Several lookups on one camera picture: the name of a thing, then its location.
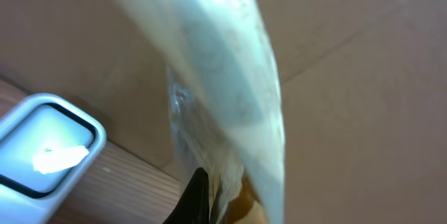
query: clear plastic bag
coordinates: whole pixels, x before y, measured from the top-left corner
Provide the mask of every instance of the clear plastic bag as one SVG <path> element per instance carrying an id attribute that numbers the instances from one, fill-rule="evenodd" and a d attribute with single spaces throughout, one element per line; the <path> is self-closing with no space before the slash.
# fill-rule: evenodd
<path id="1" fill-rule="evenodd" d="M 219 218 L 244 175 L 283 223 L 284 127 L 276 63 L 255 0 L 118 0 L 163 53 L 184 180 L 204 167 Z"/>

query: plastic wrapper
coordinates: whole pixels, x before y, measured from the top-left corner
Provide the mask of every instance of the plastic wrapper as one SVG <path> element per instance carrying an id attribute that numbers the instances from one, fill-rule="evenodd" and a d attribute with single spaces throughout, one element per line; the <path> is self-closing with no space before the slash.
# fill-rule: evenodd
<path id="1" fill-rule="evenodd" d="M 197 166 L 210 174 L 210 196 L 217 197 L 212 222 L 225 221 L 233 203 L 249 192 L 258 199 L 251 208 L 283 223 L 279 80 L 256 1 L 118 2 L 168 63 L 180 170 L 184 180 Z"/>

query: brown surface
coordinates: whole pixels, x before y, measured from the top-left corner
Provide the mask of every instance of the brown surface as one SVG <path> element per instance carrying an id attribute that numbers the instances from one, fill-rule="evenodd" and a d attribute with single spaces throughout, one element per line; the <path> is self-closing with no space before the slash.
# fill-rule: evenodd
<path id="1" fill-rule="evenodd" d="M 25 93 L 0 80 L 0 115 Z M 108 142 L 50 223 L 162 223 L 179 182 Z"/>
<path id="2" fill-rule="evenodd" d="M 283 84 L 286 222 L 447 223 L 445 0 L 258 2 Z M 175 171 L 163 64 L 110 0 L 0 6 L 0 72 L 80 97 Z"/>

